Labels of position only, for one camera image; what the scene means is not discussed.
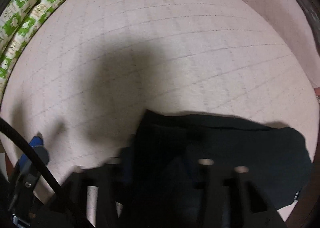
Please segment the black pants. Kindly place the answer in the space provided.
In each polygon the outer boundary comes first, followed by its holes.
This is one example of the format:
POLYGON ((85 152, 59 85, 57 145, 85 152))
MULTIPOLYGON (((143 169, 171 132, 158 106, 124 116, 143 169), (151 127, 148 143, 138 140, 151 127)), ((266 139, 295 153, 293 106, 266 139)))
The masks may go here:
POLYGON ((274 227, 311 170, 290 127, 146 111, 117 161, 85 176, 98 188, 96 227, 274 227))

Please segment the pink bolster pillow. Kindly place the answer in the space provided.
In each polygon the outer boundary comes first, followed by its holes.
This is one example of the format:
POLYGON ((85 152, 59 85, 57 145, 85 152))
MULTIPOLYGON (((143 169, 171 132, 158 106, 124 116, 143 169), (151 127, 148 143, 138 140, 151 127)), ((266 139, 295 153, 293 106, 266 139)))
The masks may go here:
POLYGON ((283 38, 315 92, 319 93, 319 53, 311 26, 297 0, 243 0, 283 38))

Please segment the green patterned quilt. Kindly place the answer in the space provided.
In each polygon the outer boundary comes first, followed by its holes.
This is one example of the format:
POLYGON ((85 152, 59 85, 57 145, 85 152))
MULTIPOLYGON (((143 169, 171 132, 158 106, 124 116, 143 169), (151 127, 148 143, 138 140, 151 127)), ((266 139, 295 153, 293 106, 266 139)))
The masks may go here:
POLYGON ((34 34, 65 0, 11 0, 1 14, 1 94, 34 34))

